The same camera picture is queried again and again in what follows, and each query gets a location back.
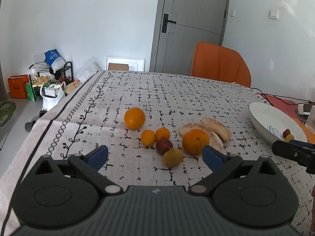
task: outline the table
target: table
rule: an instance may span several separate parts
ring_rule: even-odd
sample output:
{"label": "table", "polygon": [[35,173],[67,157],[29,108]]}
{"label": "table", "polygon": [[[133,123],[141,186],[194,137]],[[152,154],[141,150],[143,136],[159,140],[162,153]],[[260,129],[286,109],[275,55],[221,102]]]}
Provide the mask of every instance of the table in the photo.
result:
{"label": "table", "polygon": [[[305,168],[282,157],[275,157],[271,147],[257,134],[249,118],[251,102],[266,102],[256,91],[238,84],[228,84],[187,76],[103,71],[90,78],[76,92],[40,118],[9,169],[0,180],[0,221],[4,220],[15,183],[27,160],[26,172],[43,154],[65,159],[74,153],[86,154],[105,144],[108,162],[100,169],[124,189],[128,185],[184,185],[189,187],[211,173],[200,156],[184,155],[176,168],[163,165],[154,148],[140,143],[141,131],[166,127],[174,148],[181,148],[180,126],[200,121],[204,116],[224,123],[233,133],[223,153],[243,159],[269,155],[288,178],[300,199],[293,225],[305,235],[311,225],[314,185]],[[141,130],[128,130],[123,115],[130,107],[143,109],[146,121]],[[11,214],[8,235],[18,226]]]}

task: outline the white plate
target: white plate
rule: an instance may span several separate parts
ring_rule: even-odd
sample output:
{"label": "white plate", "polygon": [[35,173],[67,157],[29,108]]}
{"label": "white plate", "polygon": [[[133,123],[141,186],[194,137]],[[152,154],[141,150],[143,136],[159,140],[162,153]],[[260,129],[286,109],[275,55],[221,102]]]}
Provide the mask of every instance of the white plate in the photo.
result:
{"label": "white plate", "polygon": [[249,105],[249,111],[256,130],[270,144],[277,140],[284,140],[282,133],[286,129],[291,131],[295,140],[308,141],[300,126],[279,109],[268,104],[254,102]]}

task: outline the black cable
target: black cable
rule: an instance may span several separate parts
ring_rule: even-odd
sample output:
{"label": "black cable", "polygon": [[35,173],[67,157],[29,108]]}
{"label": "black cable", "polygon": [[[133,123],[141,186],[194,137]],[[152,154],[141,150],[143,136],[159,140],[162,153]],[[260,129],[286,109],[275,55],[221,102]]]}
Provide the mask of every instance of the black cable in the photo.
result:
{"label": "black cable", "polygon": [[291,98],[291,97],[286,97],[286,96],[278,96],[278,95],[272,95],[272,94],[268,94],[268,93],[264,93],[262,92],[260,89],[258,88],[251,88],[251,89],[255,89],[255,90],[259,90],[261,92],[261,96],[264,97],[268,102],[269,104],[271,104],[271,102],[269,101],[269,99],[267,98],[266,95],[270,95],[270,96],[273,96],[279,100],[281,100],[283,103],[287,104],[287,105],[290,105],[290,106],[294,106],[294,105],[301,105],[301,104],[314,104],[314,102],[311,102],[311,101],[308,101],[308,100],[305,100],[305,99],[300,99],[300,98],[292,98],[292,99],[296,99],[296,100],[301,100],[301,101],[306,101],[304,103],[297,103],[297,104],[289,104],[287,102],[285,102],[284,100],[282,100],[281,98],[279,97],[282,97],[282,98]]}

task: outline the chair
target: chair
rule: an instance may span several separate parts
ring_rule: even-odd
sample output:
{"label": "chair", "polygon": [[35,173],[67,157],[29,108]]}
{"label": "chair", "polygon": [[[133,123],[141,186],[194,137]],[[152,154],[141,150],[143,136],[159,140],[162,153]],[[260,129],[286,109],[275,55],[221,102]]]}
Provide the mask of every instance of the chair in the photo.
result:
{"label": "chair", "polygon": [[250,87],[249,69],[239,53],[218,45],[199,42],[196,46],[192,76]]}

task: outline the cardboard box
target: cardboard box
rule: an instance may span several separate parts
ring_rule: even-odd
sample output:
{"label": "cardboard box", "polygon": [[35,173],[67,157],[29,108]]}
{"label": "cardboard box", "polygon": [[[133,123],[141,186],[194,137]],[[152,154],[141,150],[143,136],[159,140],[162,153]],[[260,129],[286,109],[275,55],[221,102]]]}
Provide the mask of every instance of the cardboard box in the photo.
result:
{"label": "cardboard box", "polygon": [[115,63],[109,63],[108,64],[108,70],[110,71],[128,71],[129,66],[128,64],[115,64]]}
{"label": "cardboard box", "polygon": [[79,80],[75,80],[72,83],[69,83],[66,86],[65,92],[67,94],[70,94],[72,91],[74,91],[75,89],[77,89],[80,86],[81,82]]}

